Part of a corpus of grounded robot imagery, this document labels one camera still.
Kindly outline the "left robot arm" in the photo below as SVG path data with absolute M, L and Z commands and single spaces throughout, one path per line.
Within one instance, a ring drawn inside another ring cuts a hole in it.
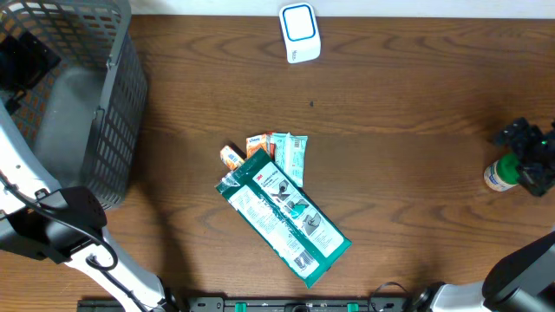
M 124 198 L 146 83 L 127 38 L 21 29 L 1 41 L 1 247 L 79 270 L 126 311 L 176 311 L 108 231 Z

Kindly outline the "orange white tissue pack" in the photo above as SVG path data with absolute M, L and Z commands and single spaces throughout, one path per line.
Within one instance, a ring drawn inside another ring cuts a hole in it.
M 263 150 L 267 154 L 269 154 L 269 143 L 268 143 L 268 134 L 263 133 L 259 135 L 252 136 L 246 139 L 246 155 L 250 158 L 254 155 L 258 150 Z

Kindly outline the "green 3M package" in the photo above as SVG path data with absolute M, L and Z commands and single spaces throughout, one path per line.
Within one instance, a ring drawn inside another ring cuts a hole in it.
M 351 246 L 319 207 L 264 151 L 227 173 L 216 190 L 307 288 Z

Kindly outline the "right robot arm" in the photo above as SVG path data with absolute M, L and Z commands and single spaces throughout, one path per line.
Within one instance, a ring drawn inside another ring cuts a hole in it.
M 521 186 L 534 197 L 554 188 L 554 132 L 521 117 L 494 140 L 510 153 L 484 171 L 486 184 L 497 192 Z M 437 283 L 403 307 L 405 311 L 553 311 L 554 233 L 502 258 L 485 280 L 464 285 Z

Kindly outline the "white toilet wipes pack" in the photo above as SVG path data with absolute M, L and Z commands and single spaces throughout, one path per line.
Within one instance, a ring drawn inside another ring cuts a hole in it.
M 308 137 L 291 133 L 273 133 L 271 140 L 275 144 L 275 163 L 298 187 L 303 187 L 304 157 Z

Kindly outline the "green lid seasoning jar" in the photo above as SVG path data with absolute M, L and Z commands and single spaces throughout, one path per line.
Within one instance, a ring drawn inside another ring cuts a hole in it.
M 519 160 L 514 153 L 508 153 L 496 160 L 484 171 L 486 185 L 496 192 L 505 192 L 513 188 L 519 183 L 518 164 Z

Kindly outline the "red snack packet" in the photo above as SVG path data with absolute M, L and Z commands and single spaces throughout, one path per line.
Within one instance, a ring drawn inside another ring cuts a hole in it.
M 273 132 L 268 132 L 266 134 L 266 143 L 267 143 L 268 154 L 270 155 L 271 159 L 275 159 L 276 138 L 274 137 Z

